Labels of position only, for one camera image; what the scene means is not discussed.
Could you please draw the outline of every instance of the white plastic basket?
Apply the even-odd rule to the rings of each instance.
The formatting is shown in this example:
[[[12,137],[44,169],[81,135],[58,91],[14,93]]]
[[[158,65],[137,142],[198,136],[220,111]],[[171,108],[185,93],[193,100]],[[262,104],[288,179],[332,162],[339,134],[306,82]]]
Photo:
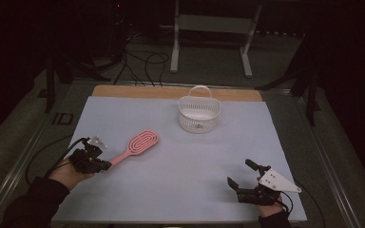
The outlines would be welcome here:
[[[194,97],[191,92],[198,88],[206,89],[209,97]],[[191,133],[206,133],[211,131],[221,113],[221,103],[212,98],[212,91],[205,85],[191,88],[188,96],[179,100],[179,122],[182,129]]]

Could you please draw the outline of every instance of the white table surface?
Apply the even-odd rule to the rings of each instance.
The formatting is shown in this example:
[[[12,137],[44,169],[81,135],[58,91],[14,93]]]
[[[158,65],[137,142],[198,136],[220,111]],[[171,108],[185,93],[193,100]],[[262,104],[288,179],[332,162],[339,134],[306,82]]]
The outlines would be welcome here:
[[[52,221],[97,223],[242,223],[258,219],[252,204],[239,203],[227,177],[254,188],[258,172],[250,159],[271,165],[292,180],[266,103],[221,102],[215,129],[184,131],[178,123],[178,100],[89,97],[71,143],[98,135],[108,146],[99,157],[109,160],[143,130],[159,142],[105,173],[74,188]],[[297,193],[290,220],[306,220]],[[290,207],[290,201],[283,196]]]

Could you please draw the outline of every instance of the floor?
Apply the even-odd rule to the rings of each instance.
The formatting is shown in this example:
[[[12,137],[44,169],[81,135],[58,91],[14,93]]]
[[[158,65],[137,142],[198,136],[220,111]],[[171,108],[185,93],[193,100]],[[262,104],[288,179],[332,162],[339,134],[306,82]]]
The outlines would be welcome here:
[[[35,88],[20,102],[0,126],[0,218],[14,198],[27,191],[25,167],[32,154],[41,151],[27,173],[31,180],[41,176],[67,148],[84,103],[99,84],[117,85],[237,87],[253,89],[284,74],[301,40],[294,37],[256,35],[249,59],[254,77],[243,76],[238,44],[219,45],[182,42],[179,71],[170,73],[170,43],[137,36],[126,47],[127,65],[119,64],[102,75],[111,79],[98,82],[78,76],[72,85],[57,84],[57,100],[50,113],[44,113],[46,100],[37,98],[45,87],[45,72],[36,78]],[[262,91],[270,109],[286,159],[298,184],[307,189],[300,195],[308,220],[294,227],[365,227],[365,172],[335,113],[318,89],[316,127],[304,118],[302,98],[288,94],[293,81]],[[74,115],[69,125],[52,124],[56,113]],[[162,227],[164,224],[116,227]],[[52,227],[107,227],[107,224],[53,224]],[[183,227],[259,227],[245,224],[189,224]]]

